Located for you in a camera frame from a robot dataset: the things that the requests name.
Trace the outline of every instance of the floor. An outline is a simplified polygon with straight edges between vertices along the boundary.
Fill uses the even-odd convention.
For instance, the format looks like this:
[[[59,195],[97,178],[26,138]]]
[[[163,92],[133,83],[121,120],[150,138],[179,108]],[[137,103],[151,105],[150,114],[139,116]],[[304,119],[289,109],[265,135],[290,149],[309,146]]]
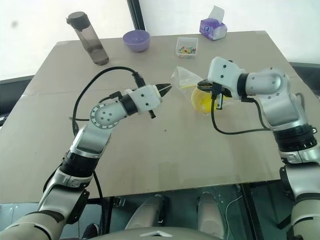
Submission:
[[[284,195],[280,183],[269,183],[269,194],[266,184],[252,189],[252,196],[265,240],[286,239],[286,229],[276,228],[276,221],[284,219],[290,214],[292,202]],[[227,204],[241,196],[240,188],[236,185],[200,187],[176,191],[159,192],[168,198],[166,207],[165,226],[196,229],[197,227],[197,198],[203,192],[215,196],[220,211],[226,210]],[[114,207],[111,217],[110,231],[121,231],[125,228],[134,211],[152,194],[138,194],[123,196],[124,206]],[[36,203],[0,204],[0,231],[25,214],[35,211]],[[87,205],[79,222],[67,225],[61,238],[74,238],[83,235],[87,225],[100,223],[101,207]],[[252,240],[250,225],[243,200],[232,203],[228,209],[227,218],[230,224],[228,240]]]

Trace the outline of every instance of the water bottle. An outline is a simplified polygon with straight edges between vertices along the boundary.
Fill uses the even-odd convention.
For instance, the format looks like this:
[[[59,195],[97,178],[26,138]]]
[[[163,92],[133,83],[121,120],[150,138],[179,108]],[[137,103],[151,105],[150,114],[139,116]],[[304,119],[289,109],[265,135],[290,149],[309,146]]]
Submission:
[[[68,16],[66,22],[74,28],[84,49],[88,52],[95,64],[102,66],[109,62],[109,57],[92,27],[87,14],[83,11],[73,12]]]

